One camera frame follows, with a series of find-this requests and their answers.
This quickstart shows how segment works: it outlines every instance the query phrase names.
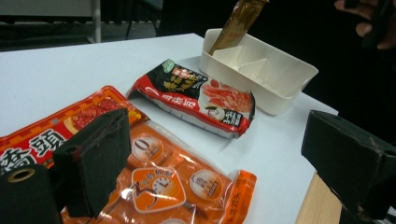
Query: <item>black device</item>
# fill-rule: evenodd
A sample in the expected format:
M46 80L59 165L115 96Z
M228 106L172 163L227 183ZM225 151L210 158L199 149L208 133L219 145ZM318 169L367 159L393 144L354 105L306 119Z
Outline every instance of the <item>black device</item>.
M360 0L346 0L345 8L355 8ZM387 31L388 22L394 9L392 0L379 0L372 18L373 30L367 34L361 45L367 49L375 49Z

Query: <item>food packaging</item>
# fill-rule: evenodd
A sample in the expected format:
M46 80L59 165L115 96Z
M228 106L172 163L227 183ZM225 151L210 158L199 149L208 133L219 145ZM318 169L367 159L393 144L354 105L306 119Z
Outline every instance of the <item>food packaging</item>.
M127 108L131 124L148 117L112 86L8 136L0 137L1 173L27 164L53 166L52 152L99 115Z
M252 91L256 106L276 116L286 111L318 69L288 53L244 35L233 48L210 49L221 29L210 29L200 61L201 71L226 85L241 91Z
M239 138L254 118L251 92L220 83L172 60L139 78L127 97L134 97L135 92L164 111L225 138Z
M153 120L130 128L132 152L98 218L68 223L243 223L257 177L235 169L226 175Z
M268 2L268 0L238 0L230 18L208 53L212 55L217 49L227 49L238 45Z

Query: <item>wooden surface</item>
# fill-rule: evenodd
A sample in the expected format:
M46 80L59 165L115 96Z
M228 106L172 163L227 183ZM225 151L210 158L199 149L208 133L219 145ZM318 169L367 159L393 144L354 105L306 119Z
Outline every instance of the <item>wooden surface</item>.
M323 180L314 174L296 224L338 224L342 205Z

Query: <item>plastic food bag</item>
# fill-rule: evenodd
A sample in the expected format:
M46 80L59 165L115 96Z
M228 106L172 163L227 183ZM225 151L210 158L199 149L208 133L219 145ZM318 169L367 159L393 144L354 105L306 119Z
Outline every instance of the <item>plastic food bag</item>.
M163 110L226 138L240 137L254 118L255 100L213 78L167 60L129 89L140 92Z
M131 126L132 153L98 218L64 223L242 223L256 176L227 176L155 121Z
M112 86L104 86L76 102L15 133L0 137L0 174L26 164L53 165L52 152L99 115L128 109L131 124L148 117Z

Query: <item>orange snack package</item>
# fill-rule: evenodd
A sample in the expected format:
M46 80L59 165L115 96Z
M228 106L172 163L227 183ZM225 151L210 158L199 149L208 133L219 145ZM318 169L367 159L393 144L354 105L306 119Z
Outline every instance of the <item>orange snack package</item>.
M243 223L256 176L224 175L153 120L131 126L132 152L98 218L64 223Z

